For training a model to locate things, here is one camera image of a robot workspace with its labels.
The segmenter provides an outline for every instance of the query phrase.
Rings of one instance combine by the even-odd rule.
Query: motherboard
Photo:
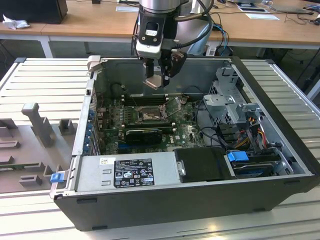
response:
[[[188,97],[105,99],[98,112],[101,153],[171,152],[205,147],[195,123],[196,102]]]

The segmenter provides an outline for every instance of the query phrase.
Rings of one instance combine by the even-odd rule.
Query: yellow wire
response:
[[[240,142],[237,146],[235,146],[235,148],[237,149],[237,148],[241,147],[242,145],[246,144],[248,142],[248,140],[249,140],[249,137],[247,137],[245,140]]]

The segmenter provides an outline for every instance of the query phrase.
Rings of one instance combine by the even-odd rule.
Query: blue cable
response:
[[[219,29],[221,31],[221,33],[223,34],[223,38],[224,38],[224,48],[223,48],[223,51],[221,52],[221,56],[222,54],[224,53],[224,51],[226,50],[226,47],[227,47],[227,35],[226,35],[226,32],[221,28],[219,27],[218,25],[213,25],[215,26],[217,29]]]

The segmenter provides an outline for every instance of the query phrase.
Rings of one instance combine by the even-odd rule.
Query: power supply label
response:
[[[155,185],[151,158],[114,161],[113,172],[117,189]]]

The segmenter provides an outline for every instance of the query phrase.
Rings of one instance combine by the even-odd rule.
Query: green circuit board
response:
[[[194,104],[182,101],[181,97],[171,97],[167,102],[162,105],[143,106],[125,106],[120,99],[109,102],[107,116],[104,116],[100,131],[100,139],[103,141],[101,153],[106,155],[154,153],[170,152],[176,148],[205,147],[193,121],[196,111]],[[131,125],[133,125],[133,129],[155,128],[162,130],[161,143],[140,146],[128,145],[125,142],[125,133],[130,130],[128,127]]]

